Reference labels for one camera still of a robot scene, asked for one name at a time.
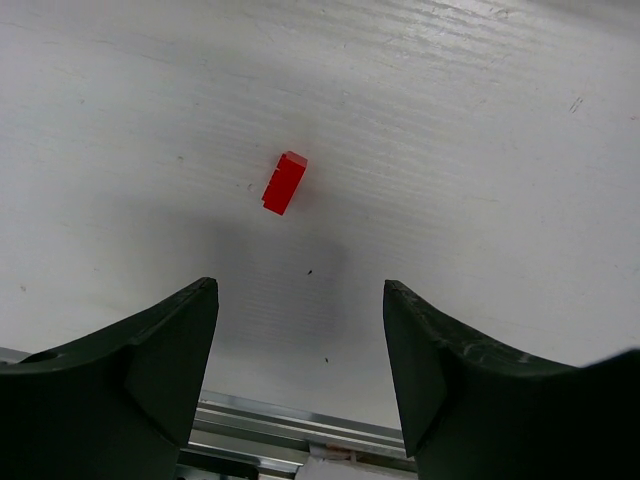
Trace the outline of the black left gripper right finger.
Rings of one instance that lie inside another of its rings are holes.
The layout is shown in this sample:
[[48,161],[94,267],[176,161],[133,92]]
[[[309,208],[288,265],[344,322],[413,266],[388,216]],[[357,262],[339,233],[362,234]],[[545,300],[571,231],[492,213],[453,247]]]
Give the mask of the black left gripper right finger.
[[407,455],[422,479],[635,479],[639,353],[585,367],[508,346],[397,280],[383,322]]

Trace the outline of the small red cylinder lego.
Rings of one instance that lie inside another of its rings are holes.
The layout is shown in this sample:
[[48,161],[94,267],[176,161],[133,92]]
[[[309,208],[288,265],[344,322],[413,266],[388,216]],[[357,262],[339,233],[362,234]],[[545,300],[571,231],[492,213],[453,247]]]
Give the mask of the small red cylinder lego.
[[293,152],[284,152],[262,196],[263,207],[283,215],[307,169],[308,160]]

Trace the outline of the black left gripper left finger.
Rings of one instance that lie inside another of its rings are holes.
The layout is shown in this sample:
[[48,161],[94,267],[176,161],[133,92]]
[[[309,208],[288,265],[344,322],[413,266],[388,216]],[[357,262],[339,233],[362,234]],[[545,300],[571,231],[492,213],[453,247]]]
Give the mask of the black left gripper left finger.
[[170,479],[219,308],[201,278],[158,304],[1,368],[4,479]]

